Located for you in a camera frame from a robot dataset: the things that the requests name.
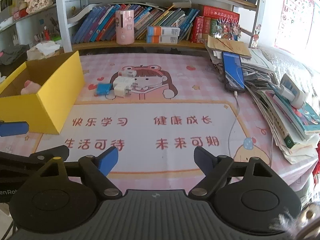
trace small box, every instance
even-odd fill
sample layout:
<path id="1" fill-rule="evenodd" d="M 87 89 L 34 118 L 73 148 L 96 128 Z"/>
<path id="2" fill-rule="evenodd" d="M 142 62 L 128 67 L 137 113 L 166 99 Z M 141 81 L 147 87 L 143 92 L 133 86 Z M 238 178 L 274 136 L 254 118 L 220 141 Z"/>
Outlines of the small box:
<path id="1" fill-rule="evenodd" d="M 26 80 L 40 90 L 21 95 Z M 27 61 L 0 84 L 0 119 L 26 121 L 30 132 L 59 134 L 83 86 L 78 51 Z"/>

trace smartphone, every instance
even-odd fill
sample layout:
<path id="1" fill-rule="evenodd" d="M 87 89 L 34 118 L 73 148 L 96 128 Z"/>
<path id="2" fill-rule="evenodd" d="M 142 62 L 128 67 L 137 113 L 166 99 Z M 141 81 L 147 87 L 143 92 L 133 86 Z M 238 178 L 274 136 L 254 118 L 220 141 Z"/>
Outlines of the smartphone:
<path id="1" fill-rule="evenodd" d="M 227 91 L 244 92 L 241 59 L 238 54 L 222 52 L 224 86 Z"/>

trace gray ribbed panel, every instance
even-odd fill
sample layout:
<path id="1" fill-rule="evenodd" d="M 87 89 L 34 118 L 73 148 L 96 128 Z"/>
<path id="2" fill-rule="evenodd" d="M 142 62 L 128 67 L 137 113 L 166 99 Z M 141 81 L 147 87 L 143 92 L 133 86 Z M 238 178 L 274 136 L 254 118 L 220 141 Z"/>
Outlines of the gray ribbed panel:
<path id="1" fill-rule="evenodd" d="M 287 234 L 251 236 L 223 224 L 205 201 L 183 190 L 129 190 L 105 201 L 96 215 L 68 232 L 41 235 L 19 230 L 11 240 L 285 240 Z"/>

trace red chinese character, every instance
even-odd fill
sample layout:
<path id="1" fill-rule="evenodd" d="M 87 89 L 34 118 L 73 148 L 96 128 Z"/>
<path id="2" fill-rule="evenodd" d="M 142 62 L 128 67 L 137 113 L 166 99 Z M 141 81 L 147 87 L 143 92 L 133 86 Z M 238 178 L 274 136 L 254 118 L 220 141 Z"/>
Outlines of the red chinese character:
<path id="1" fill-rule="evenodd" d="M 201 137 L 191 137 L 190 139 L 192 139 L 192 145 L 193 146 L 203 146 Z"/>
<path id="2" fill-rule="evenodd" d="M 209 118 L 208 115 L 206 117 L 202 116 L 201 120 L 206 124 L 211 123 L 211 119 Z"/>
<path id="3" fill-rule="evenodd" d="M 84 139 L 83 141 L 80 140 L 79 142 L 80 146 L 78 147 L 78 149 L 83 149 L 83 150 L 87 150 L 89 149 L 89 144 L 90 144 L 90 139 Z"/>
<path id="4" fill-rule="evenodd" d="M 168 147 L 168 142 L 167 142 L 167 139 L 160 139 L 160 140 L 157 140 L 156 142 L 156 145 L 157 145 L 157 148 L 160 148 L 161 147 L 161 150 L 163 150 L 164 148 L 167 148 Z"/>
<path id="5" fill-rule="evenodd" d="M 102 126 L 107 126 L 108 124 L 111 124 L 111 122 L 112 122 L 111 117 L 103 118 L 103 119 L 101 120 Z"/>
<path id="6" fill-rule="evenodd" d="M 182 119 L 180 116 L 171 117 L 171 124 L 182 124 Z"/>
<path id="7" fill-rule="evenodd" d="M 196 117 L 195 116 L 187 117 L 187 124 L 193 124 L 193 123 L 198 124 L 198 121 L 197 121 Z"/>
<path id="8" fill-rule="evenodd" d="M 108 141 L 107 139 L 97 139 L 96 140 L 96 144 L 94 145 L 94 147 L 96 149 L 99 149 L 99 150 L 103 151 L 106 148 L 106 142 L 107 141 Z"/>
<path id="9" fill-rule="evenodd" d="M 97 118 L 89 118 L 85 126 L 96 126 Z"/>
<path id="10" fill-rule="evenodd" d="M 174 140 L 176 141 L 176 143 L 175 143 L 176 148 L 178 148 L 178 147 L 180 147 L 180 149 L 186 148 L 185 138 L 178 137 L 178 138 L 175 138 Z"/>
<path id="11" fill-rule="evenodd" d="M 128 119 L 125 117 L 118 118 L 118 124 L 121 126 L 125 126 L 128 123 Z"/>
<path id="12" fill-rule="evenodd" d="M 157 125 L 167 125 L 167 118 L 165 116 L 155 117 L 155 124 Z"/>
<path id="13" fill-rule="evenodd" d="M 207 143 L 208 143 L 208 146 L 219 146 L 219 140 L 218 140 L 218 138 L 217 137 L 215 137 L 215 136 L 207 136 L 206 137 L 206 139 L 207 139 Z"/>
<path id="14" fill-rule="evenodd" d="M 113 140 L 111 145 L 118 148 L 118 151 L 121 152 L 122 148 L 124 147 L 124 140 Z"/>
<path id="15" fill-rule="evenodd" d="M 81 126 L 82 121 L 83 121 L 83 119 L 82 119 L 82 118 L 78 118 L 78 119 L 76 118 L 76 119 L 73 119 L 73 124 L 72 124 L 72 126 L 77 126 L 77 125 Z"/>
<path id="16" fill-rule="evenodd" d="M 73 139 L 67 139 L 64 143 L 68 148 L 73 148 L 73 143 L 75 142 L 75 140 Z"/>

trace pink plush toy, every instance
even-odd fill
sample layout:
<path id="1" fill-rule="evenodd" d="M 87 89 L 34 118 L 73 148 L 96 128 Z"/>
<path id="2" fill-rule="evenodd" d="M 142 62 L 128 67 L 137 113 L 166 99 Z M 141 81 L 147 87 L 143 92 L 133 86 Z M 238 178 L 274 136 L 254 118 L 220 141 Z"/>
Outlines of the pink plush toy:
<path id="1" fill-rule="evenodd" d="M 39 91 L 39 89 L 41 88 L 41 86 L 37 83 L 34 83 L 30 80 L 27 80 L 24 83 L 24 88 L 21 89 L 21 94 L 22 95 L 26 95 L 26 94 L 35 94 Z"/>

